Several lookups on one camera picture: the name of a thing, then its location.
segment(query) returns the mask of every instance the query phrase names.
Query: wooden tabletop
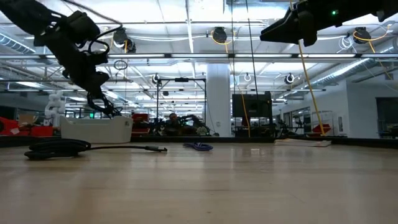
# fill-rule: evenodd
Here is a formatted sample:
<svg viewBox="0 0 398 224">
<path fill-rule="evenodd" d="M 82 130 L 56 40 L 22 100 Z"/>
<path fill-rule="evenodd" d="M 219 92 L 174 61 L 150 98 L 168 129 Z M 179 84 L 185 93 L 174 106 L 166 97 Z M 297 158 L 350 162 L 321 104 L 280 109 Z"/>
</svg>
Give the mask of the wooden tabletop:
<svg viewBox="0 0 398 224">
<path fill-rule="evenodd" d="M 212 145 L 49 161 L 0 149 L 0 223 L 397 223 L 398 151 Z"/>
</svg>

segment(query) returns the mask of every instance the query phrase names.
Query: pillar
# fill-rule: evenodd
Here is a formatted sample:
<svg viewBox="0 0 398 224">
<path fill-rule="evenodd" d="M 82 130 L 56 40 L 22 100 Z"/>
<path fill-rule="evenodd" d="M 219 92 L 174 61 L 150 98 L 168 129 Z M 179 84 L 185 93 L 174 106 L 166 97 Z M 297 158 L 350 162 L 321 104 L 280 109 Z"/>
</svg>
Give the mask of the pillar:
<svg viewBox="0 0 398 224">
<path fill-rule="evenodd" d="M 231 137 L 231 92 L 228 64 L 207 65 L 206 84 L 206 125 L 220 134 L 220 137 Z"/>
</svg>

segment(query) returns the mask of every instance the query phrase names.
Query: white robot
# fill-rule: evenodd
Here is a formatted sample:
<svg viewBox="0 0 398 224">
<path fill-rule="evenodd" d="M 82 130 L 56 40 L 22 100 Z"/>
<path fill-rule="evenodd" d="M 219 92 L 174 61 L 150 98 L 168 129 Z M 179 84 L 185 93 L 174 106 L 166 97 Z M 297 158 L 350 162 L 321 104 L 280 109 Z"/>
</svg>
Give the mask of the white robot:
<svg viewBox="0 0 398 224">
<path fill-rule="evenodd" d="M 44 111 L 44 126 L 51 126 L 51 124 L 53 127 L 60 126 L 60 116 L 65 114 L 65 102 L 61 101 L 62 95 L 61 90 L 50 94 L 49 103 Z"/>
</svg>

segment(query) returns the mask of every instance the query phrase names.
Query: wooden table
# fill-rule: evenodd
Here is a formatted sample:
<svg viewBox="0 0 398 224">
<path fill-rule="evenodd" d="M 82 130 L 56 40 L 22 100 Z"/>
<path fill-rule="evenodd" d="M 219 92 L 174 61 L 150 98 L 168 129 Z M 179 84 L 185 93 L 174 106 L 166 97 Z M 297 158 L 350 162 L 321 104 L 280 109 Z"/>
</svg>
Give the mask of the wooden table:
<svg viewBox="0 0 398 224">
<path fill-rule="evenodd" d="M 397 223 L 398 151 L 164 144 L 28 161 L 0 149 L 0 223 Z"/>
</svg>

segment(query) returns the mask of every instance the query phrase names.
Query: blue cable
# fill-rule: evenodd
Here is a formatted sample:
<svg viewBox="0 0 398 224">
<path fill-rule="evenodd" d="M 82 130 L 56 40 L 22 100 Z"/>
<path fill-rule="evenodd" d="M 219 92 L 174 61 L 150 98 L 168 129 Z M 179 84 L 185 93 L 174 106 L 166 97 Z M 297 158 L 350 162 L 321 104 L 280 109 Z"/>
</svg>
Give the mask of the blue cable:
<svg viewBox="0 0 398 224">
<path fill-rule="evenodd" d="M 204 144 L 204 143 L 198 143 L 198 142 L 185 143 L 183 146 L 184 147 L 191 147 L 191 148 L 193 148 L 194 150 L 197 150 L 197 151 L 210 151 L 210 150 L 213 149 L 213 146 L 211 146 L 211 145 Z"/>
</svg>

